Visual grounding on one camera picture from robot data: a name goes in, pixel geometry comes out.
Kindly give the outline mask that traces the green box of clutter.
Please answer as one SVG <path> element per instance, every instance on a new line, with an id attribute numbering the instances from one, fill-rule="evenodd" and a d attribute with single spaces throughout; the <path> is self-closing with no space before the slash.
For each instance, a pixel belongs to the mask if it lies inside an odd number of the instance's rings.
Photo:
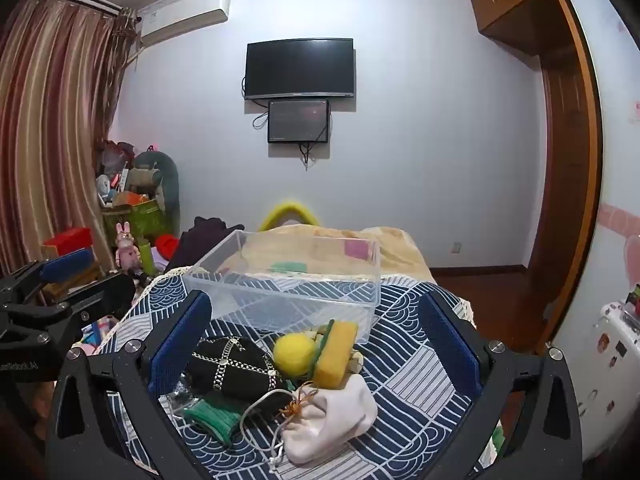
<path id="1" fill-rule="evenodd" d="M 127 186 L 129 171 L 126 178 L 119 181 L 124 185 L 122 188 L 111 188 L 105 196 L 99 196 L 105 236 L 112 245 L 115 245 L 116 224 L 125 221 L 130 223 L 132 235 L 137 240 L 155 240 L 160 235 L 171 234 L 169 221 L 156 200 L 130 191 Z"/>

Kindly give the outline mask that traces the large black wall television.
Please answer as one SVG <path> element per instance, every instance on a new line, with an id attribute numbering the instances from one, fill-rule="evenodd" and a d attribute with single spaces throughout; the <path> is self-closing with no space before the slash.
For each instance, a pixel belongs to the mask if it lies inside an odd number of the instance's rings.
<path id="1" fill-rule="evenodd" d="M 352 98 L 356 93 L 352 38 L 300 38 L 248 44 L 244 96 Z"/>

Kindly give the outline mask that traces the green dinosaur plush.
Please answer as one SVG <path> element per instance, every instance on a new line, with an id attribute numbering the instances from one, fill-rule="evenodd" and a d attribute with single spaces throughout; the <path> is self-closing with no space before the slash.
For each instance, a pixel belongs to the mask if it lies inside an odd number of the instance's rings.
<path id="1" fill-rule="evenodd" d="M 134 158 L 127 186 L 130 191 L 156 200 L 167 217 L 170 232 L 176 234 L 180 223 L 179 175 L 175 162 L 160 151 L 145 151 Z"/>

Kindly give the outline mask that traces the red box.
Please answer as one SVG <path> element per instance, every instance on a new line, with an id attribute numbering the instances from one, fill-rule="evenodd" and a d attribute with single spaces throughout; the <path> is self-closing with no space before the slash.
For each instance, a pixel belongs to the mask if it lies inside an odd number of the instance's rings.
<path id="1" fill-rule="evenodd" d="M 41 253 L 45 259 L 55 259 L 81 249 L 91 249 L 92 233 L 89 228 L 73 228 L 45 240 L 41 245 Z"/>

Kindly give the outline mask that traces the yellow fuzzy hoop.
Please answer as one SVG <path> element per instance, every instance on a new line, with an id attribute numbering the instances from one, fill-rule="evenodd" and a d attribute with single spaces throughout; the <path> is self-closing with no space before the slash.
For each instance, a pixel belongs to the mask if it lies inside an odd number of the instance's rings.
<path id="1" fill-rule="evenodd" d="M 296 220 L 307 226 L 320 226 L 318 218 L 296 200 L 285 200 L 274 206 L 260 224 L 258 231 L 265 232 L 283 226 L 288 220 Z"/>

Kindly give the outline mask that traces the striped brown curtain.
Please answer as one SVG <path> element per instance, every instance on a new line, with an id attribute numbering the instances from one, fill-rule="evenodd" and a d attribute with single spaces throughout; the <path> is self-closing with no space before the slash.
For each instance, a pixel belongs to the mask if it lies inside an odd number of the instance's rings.
<path id="1" fill-rule="evenodd" d="M 96 170 L 115 116 L 137 14 L 67 0 L 20 0 L 1 29 L 1 269 L 45 240 L 87 228 L 114 266 Z"/>

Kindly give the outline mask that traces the black bag with chain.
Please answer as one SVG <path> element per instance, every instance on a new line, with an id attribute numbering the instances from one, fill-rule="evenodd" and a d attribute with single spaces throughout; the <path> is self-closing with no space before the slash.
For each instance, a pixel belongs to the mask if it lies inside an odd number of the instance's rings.
<path id="1" fill-rule="evenodd" d="M 274 390 L 290 390 L 269 354 L 254 341 L 239 336 L 203 338 L 186 370 L 191 389 L 253 402 Z"/>

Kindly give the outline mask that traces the white air conditioner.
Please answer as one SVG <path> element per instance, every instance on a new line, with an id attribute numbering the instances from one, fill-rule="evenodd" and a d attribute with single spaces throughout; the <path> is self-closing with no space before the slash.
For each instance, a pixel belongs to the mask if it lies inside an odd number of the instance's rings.
<path id="1" fill-rule="evenodd" d="M 141 44 L 152 47 L 187 32 L 228 21 L 230 0 L 177 0 L 144 14 Z"/>

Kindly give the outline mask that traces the white drawstring pouch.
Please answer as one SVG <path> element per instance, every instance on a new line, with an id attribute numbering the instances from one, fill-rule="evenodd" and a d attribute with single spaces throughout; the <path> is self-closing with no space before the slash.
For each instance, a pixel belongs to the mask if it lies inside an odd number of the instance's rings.
<path id="1" fill-rule="evenodd" d="M 281 436 L 284 454 L 296 466 L 325 458 L 378 418 L 378 404 L 360 374 L 349 374 L 337 389 L 302 385 L 294 399 Z"/>

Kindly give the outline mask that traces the clear plastic storage bin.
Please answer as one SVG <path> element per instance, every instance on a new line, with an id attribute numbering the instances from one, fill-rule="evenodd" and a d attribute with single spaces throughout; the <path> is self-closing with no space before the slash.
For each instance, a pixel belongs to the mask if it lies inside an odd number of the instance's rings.
<path id="1" fill-rule="evenodd" d="M 357 344 L 366 344 L 381 301 L 381 272 L 308 273 L 301 263 L 280 263 L 254 270 L 242 255 L 257 233 L 235 231 L 183 275 L 189 292 L 206 292 L 212 321 L 246 330 L 286 334 L 311 330 L 331 320 L 358 324 Z"/>

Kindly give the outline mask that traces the yellow sponge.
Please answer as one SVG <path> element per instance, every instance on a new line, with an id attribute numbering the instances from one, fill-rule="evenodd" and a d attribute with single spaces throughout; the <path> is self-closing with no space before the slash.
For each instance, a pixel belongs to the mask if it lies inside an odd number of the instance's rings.
<path id="1" fill-rule="evenodd" d="M 321 389 L 337 389 L 347 373 L 358 324 L 331 320 L 320 341 L 319 354 L 312 367 L 311 380 Z"/>

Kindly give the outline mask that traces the floral fabric scrunchie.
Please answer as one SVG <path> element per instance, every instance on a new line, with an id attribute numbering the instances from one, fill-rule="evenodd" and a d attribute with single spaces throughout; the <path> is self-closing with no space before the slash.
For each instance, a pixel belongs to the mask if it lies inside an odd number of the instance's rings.
<path id="1" fill-rule="evenodd" d="M 314 341 L 314 344 L 316 345 L 316 353 L 314 354 L 314 359 L 312 360 L 313 363 L 315 363 L 319 359 L 324 336 L 326 336 L 329 331 L 330 328 L 328 324 L 320 325 L 315 330 L 308 330 L 307 335 Z M 359 374 L 363 369 L 363 364 L 364 356 L 362 355 L 362 353 L 357 351 L 356 349 L 352 349 L 352 351 L 350 352 L 346 370 L 352 374 Z"/>

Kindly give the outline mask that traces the yellow felt ball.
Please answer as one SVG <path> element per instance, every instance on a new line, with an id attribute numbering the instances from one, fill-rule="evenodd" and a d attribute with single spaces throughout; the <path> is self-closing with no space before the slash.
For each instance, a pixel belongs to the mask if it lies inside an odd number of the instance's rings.
<path id="1" fill-rule="evenodd" d="M 312 338 L 303 333 L 290 333 L 276 341 L 272 359 L 282 374 L 296 378 L 309 372 L 314 352 L 316 344 Z"/>

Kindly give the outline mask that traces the green striped sock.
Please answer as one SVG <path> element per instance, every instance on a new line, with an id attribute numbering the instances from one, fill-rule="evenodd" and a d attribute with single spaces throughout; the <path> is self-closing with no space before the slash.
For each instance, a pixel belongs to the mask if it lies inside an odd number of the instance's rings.
<path id="1" fill-rule="evenodd" d="M 182 410 L 182 417 L 201 427 L 220 444 L 229 446 L 246 408 L 245 402 L 213 392 L 191 401 Z"/>

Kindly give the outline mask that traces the blue white patterned tablecloth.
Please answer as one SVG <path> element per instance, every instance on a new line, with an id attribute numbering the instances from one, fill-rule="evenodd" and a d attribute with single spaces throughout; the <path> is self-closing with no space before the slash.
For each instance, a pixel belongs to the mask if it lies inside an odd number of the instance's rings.
<path id="1" fill-rule="evenodd" d="M 157 278 L 109 333 L 100 352 L 112 353 L 130 339 L 144 339 L 170 318 L 188 290 L 186 270 Z M 253 414 L 247 421 L 252 443 L 234 436 L 229 446 L 209 437 L 174 411 L 167 414 L 184 442 L 215 479 L 415 479 L 434 462 L 462 421 L 471 401 L 458 393 L 440 364 L 418 320 L 418 303 L 439 292 L 459 318 L 473 321 L 469 301 L 432 282 L 402 274 L 381 281 L 381 301 L 363 353 L 362 376 L 378 404 L 372 428 L 319 463 L 295 466 L 282 460 L 268 466 L 267 446 L 274 420 Z M 282 334 L 261 335 L 231 323 L 210 321 L 208 336 L 242 336 L 269 350 Z"/>

